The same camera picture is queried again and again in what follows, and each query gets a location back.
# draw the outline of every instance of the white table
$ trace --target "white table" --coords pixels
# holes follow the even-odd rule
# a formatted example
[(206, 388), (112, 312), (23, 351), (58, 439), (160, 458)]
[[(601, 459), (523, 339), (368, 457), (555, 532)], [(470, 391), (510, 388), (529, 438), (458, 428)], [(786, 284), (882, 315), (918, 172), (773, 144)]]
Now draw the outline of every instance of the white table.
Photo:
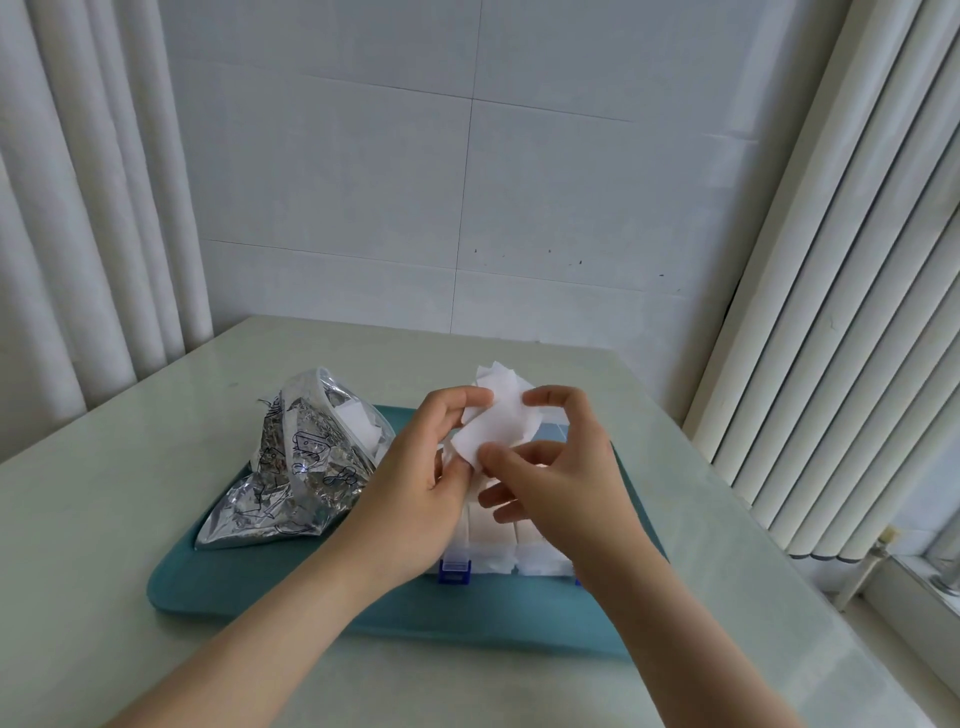
[[(258, 397), (323, 365), (416, 406), (494, 359), (587, 390), (674, 567), (811, 728), (930, 725), (612, 352), (269, 317), (0, 466), (0, 725), (96, 725), (213, 633), (158, 616), (144, 590), (249, 457)], [(319, 724), (661, 725), (629, 664), (361, 637), (277, 722)]]

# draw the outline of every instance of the silver foil bag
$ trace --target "silver foil bag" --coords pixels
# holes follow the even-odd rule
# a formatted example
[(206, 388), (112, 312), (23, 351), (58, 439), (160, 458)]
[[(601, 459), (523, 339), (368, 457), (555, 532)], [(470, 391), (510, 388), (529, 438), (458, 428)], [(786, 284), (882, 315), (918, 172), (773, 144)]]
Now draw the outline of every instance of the silver foil bag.
[[(351, 400), (361, 402), (370, 423), (380, 428), (375, 448), (369, 443), (365, 448), (335, 411)], [(394, 437), (383, 415), (328, 370), (294, 376), (263, 418), (249, 474), (210, 511), (196, 548), (321, 535), (353, 507)]]

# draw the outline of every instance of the hand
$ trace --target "hand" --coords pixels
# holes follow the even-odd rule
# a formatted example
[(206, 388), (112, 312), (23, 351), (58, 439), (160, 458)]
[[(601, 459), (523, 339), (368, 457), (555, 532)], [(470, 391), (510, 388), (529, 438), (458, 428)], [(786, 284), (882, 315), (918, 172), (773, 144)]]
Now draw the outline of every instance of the hand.
[(453, 536), (473, 468), (457, 456), (441, 472), (437, 445), (460, 426), (464, 407), (487, 407), (493, 392), (453, 387), (427, 395), (394, 439), (356, 505), (324, 544), (349, 554), (373, 601), (436, 563)]
[(567, 441), (540, 440), (514, 449), (481, 446), (484, 471), (500, 482), (480, 493), (480, 504), (499, 506), (493, 517), (500, 523), (533, 521), (581, 579), (591, 565), (623, 563), (636, 559), (638, 549), (653, 547), (587, 395), (573, 387), (547, 386), (525, 392), (523, 402), (563, 407), (570, 420)]

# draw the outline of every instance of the clear plastic bag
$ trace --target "clear plastic bag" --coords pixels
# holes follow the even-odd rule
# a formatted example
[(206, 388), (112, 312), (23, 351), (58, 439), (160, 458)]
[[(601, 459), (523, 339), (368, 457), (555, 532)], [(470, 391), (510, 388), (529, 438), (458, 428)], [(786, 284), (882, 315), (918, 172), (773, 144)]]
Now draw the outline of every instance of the clear plastic bag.
[(328, 370), (288, 379), (263, 418), (251, 472), (213, 507), (195, 546), (321, 535), (353, 507), (395, 436), (375, 407)]

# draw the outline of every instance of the blue tray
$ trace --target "blue tray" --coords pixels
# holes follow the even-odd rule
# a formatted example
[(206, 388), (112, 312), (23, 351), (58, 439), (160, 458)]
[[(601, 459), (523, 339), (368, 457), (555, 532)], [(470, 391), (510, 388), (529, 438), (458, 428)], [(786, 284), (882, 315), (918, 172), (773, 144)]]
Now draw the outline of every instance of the blue tray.
[[(401, 407), (377, 409), (397, 432), (413, 414), (412, 409)], [(565, 427), (544, 425), (537, 436), (564, 440), (565, 431)], [(617, 464), (643, 527), (663, 553), (619, 457)], [(232, 619), (270, 591), (324, 540), (304, 537), (261, 546), (197, 550), (193, 547), (197, 533), (215, 503), (154, 569), (147, 584), (147, 598), (160, 612)], [(572, 579), (561, 577), (476, 574), (468, 586), (456, 586), (437, 584), (435, 575), (421, 576), (377, 600), (350, 624), (348, 631), (627, 656), (623, 642), (593, 598)]]

